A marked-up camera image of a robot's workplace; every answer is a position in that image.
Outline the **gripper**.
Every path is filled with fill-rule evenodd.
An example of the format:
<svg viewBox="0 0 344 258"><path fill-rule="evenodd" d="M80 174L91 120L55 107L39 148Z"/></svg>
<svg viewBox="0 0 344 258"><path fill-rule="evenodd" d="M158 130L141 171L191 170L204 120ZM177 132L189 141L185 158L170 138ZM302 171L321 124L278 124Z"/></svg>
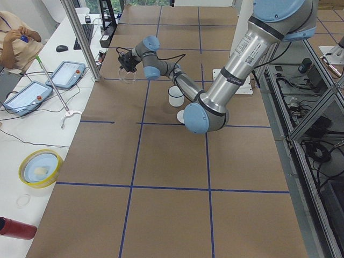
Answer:
<svg viewBox="0 0 344 258"><path fill-rule="evenodd" d="M120 52L119 62L120 62L120 69L127 70L130 73L136 72L136 66L139 63L135 59L135 56L132 55L131 51L128 51L127 53Z"/></svg>

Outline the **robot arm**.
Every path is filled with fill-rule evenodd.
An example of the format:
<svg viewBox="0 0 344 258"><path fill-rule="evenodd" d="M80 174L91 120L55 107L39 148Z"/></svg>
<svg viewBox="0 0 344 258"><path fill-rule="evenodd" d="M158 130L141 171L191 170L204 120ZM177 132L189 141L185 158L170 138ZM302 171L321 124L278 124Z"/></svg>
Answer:
<svg viewBox="0 0 344 258"><path fill-rule="evenodd" d="M149 80L166 76L191 101L184 109L186 128L196 134L217 131L229 120L229 100L243 86L272 44L312 37L316 30L318 1L253 1L248 30L208 91L198 87L178 64L160 60L160 42L149 35L127 53L119 53L120 68L134 73L139 63Z"/></svg>

